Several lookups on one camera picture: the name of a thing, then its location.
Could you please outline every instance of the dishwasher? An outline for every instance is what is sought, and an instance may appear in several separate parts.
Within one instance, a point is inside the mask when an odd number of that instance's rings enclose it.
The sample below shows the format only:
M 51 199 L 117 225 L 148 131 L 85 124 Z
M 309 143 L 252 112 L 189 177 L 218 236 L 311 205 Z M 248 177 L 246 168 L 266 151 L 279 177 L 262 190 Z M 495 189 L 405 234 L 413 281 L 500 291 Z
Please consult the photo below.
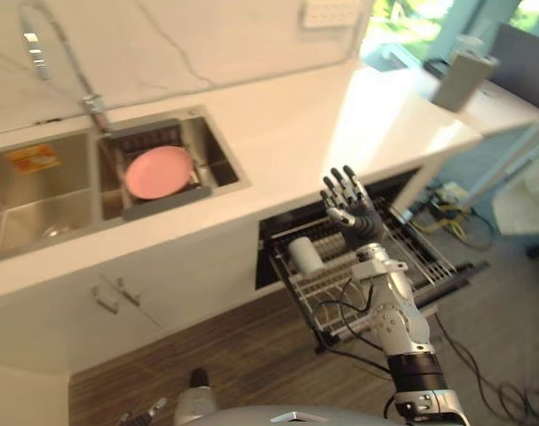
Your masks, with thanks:
M 429 308 L 441 298 L 469 284 L 469 278 L 487 267 L 486 262 L 452 265 L 419 231 L 404 223 L 391 209 L 392 202 L 415 175 L 416 170 L 367 185 L 369 196 L 384 220 L 386 237 L 382 245 L 391 258 L 408 264 L 417 307 L 428 314 Z M 308 237 L 326 265 L 322 272 L 310 277 L 299 273 L 287 247 L 290 242 Z M 344 237 L 326 214 L 322 201 L 269 217 L 259 224 L 256 288 L 282 281 L 306 325 L 313 331 L 316 351 L 324 351 L 321 335 L 327 345 L 353 338 L 349 327 L 359 328 L 361 315 L 352 309 L 336 305 L 325 306 L 314 313 L 322 301 L 342 299 L 362 307 L 365 292 L 349 283 L 351 267 L 359 262 L 346 247 Z

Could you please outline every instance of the faucet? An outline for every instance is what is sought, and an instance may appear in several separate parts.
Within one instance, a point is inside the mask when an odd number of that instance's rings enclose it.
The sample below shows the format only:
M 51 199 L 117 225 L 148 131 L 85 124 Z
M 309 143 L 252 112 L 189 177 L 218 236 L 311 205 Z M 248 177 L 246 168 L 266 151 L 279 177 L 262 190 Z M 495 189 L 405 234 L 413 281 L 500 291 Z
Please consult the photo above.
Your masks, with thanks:
M 72 45 L 67 37 L 66 32 L 64 31 L 64 28 L 62 28 L 62 26 L 58 23 L 56 17 L 52 14 L 52 11 L 42 0 L 27 0 L 26 2 L 20 4 L 20 25 L 22 28 L 22 34 L 27 41 L 28 54 L 32 60 L 32 64 L 35 67 L 38 77 L 41 80 L 50 80 L 48 67 L 39 43 L 38 33 L 35 31 L 34 27 L 22 11 L 22 6 L 25 5 L 42 13 L 50 26 L 54 29 L 60 44 L 64 47 L 64 51 L 66 52 L 66 56 L 72 65 L 75 76 L 86 93 L 81 101 L 83 110 L 88 116 L 90 116 L 99 130 L 104 135 L 108 135 L 111 131 L 111 125 L 107 119 L 106 108 L 101 100 L 101 96 L 93 89 L 93 86 L 91 86 L 91 83 L 85 76 L 80 63 L 74 54 L 74 50 L 72 49 Z

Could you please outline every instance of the kitchen sink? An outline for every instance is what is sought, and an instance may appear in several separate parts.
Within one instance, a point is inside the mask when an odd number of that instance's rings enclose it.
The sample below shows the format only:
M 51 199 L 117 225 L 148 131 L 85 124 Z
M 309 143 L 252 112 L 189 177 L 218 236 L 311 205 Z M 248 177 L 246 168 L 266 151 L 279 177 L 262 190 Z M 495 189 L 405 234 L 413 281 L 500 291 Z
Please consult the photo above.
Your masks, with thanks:
M 49 146 L 48 157 L 42 152 L 28 153 L 29 146 L 0 152 L 0 253 L 93 222 L 88 142 L 86 134 L 75 134 L 32 145 Z M 36 162 L 36 166 L 20 170 L 10 160 L 15 153 L 20 163 Z M 53 165 L 46 168 L 50 161 Z
M 133 197 L 126 168 L 163 145 L 190 153 L 188 184 L 160 200 Z M 242 176 L 199 106 L 121 122 L 110 136 L 89 129 L 11 146 L 0 151 L 0 258 L 234 191 Z
M 124 173 L 135 158 L 158 146 L 186 149 L 193 159 L 191 177 L 171 196 L 153 201 L 138 199 L 123 184 Z M 198 106 L 127 122 L 99 141 L 103 217 L 137 219 L 224 192 L 240 180 L 228 155 L 210 118 Z

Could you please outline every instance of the electrical outlet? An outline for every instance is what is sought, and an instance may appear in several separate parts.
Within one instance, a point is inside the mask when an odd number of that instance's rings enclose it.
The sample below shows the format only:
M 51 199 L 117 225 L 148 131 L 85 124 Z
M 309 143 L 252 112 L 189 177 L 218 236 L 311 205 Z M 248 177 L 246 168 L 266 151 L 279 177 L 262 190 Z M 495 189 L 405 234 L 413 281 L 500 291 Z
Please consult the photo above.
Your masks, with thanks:
M 360 14 L 361 0 L 306 0 L 303 27 L 353 27 Z

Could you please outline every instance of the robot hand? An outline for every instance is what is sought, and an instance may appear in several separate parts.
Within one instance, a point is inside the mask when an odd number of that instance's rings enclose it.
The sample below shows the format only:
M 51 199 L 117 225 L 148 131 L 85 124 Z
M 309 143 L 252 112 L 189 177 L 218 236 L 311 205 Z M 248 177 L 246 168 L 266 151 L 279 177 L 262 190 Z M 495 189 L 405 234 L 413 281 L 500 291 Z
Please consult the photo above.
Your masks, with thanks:
M 338 185 L 329 177 L 323 179 L 330 192 L 321 191 L 327 214 L 342 226 L 342 234 L 351 249 L 381 241 L 385 234 L 381 217 L 352 169 L 344 166 L 343 170 L 347 179 L 337 169 L 330 171 Z

